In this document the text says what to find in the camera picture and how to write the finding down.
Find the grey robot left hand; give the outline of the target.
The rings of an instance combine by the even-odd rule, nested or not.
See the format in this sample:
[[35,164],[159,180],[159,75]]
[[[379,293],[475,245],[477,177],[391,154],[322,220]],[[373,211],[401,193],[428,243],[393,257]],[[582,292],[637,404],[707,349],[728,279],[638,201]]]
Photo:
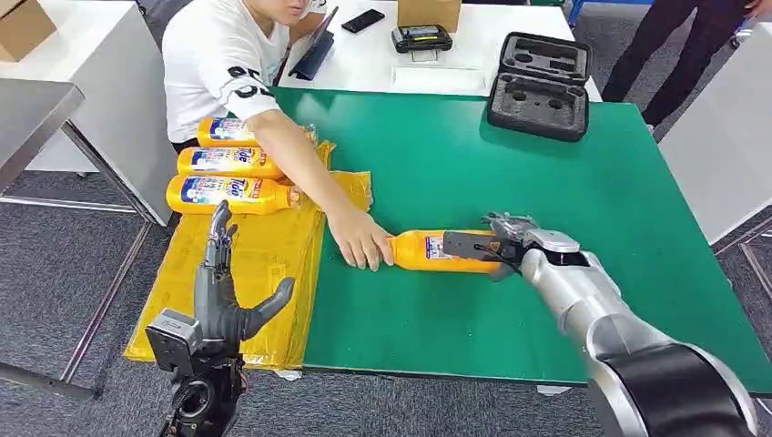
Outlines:
[[295,279],[282,278],[273,294],[254,307],[240,306],[231,273],[231,243],[238,226],[228,224],[231,217],[229,203],[220,201],[211,216],[203,260],[196,271],[194,315],[205,340],[221,341],[235,351],[288,305]]

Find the person's right hand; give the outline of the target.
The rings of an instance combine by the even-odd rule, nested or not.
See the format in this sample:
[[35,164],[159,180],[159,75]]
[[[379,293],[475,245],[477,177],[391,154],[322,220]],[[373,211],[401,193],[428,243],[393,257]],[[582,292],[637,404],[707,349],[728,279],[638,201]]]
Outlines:
[[392,235],[366,212],[349,208],[328,215],[329,229],[349,266],[377,271],[382,263],[394,264]]

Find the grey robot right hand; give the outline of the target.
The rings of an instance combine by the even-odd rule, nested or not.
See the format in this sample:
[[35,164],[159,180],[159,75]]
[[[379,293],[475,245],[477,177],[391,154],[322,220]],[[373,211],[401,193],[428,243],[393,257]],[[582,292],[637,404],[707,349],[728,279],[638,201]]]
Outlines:
[[481,222],[488,225],[494,233],[492,240],[484,243],[483,247],[500,263],[490,274],[490,279],[501,281],[514,273],[520,273],[527,246],[524,242],[525,234],[537,228],[535,221],[529,216],[489,212],[481,217]]

